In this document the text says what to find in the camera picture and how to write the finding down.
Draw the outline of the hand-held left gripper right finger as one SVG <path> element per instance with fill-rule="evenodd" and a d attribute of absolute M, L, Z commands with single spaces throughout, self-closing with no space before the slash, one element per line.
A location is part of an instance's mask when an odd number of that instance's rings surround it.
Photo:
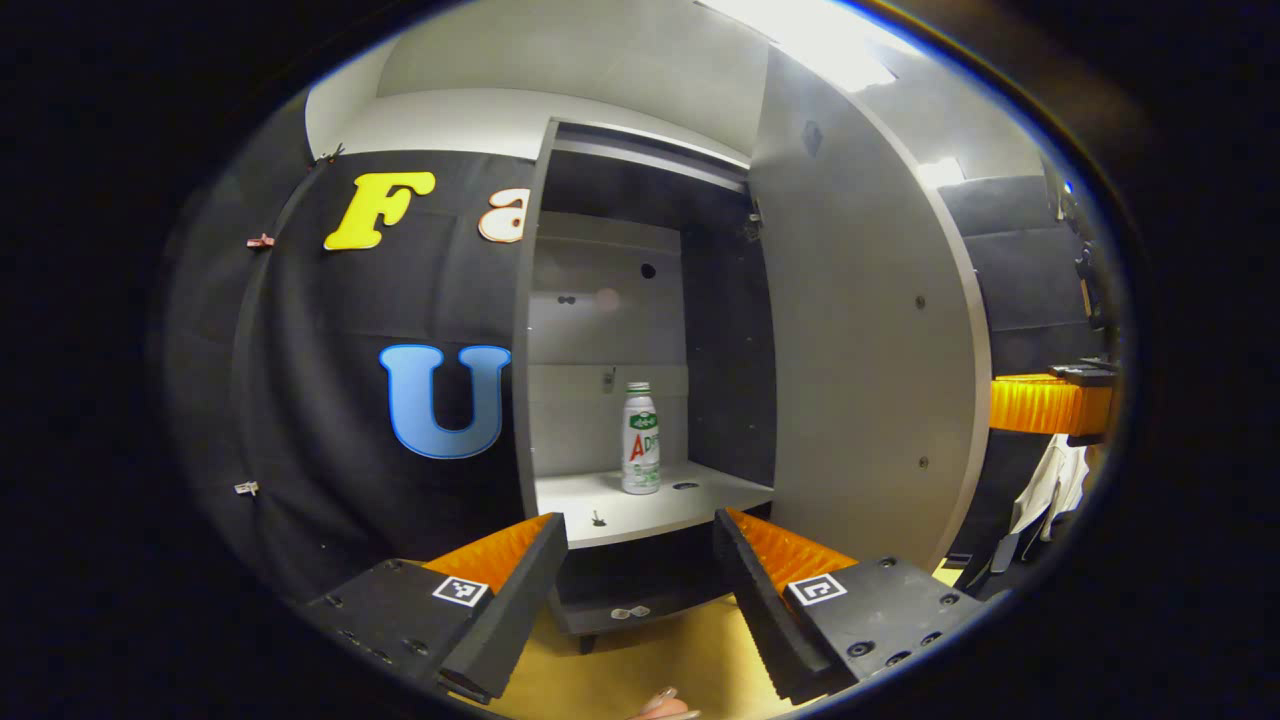
<path fill-rule="evenodd" d="M 712 532 L 774 691 L 792 705 L 881 684 L 989 609 L 904 559 L 858 561 L 735 509 L 716 510 Z"/>

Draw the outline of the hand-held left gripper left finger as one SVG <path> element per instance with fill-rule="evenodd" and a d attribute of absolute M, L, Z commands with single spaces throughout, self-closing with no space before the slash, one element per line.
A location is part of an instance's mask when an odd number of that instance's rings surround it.
<path fill-rule="evenodd" d="M 424 693 L 502 697 L 566 555 L 547 512 L 431 561 L 385 559 L 300 609 L 362 662 Z"/>

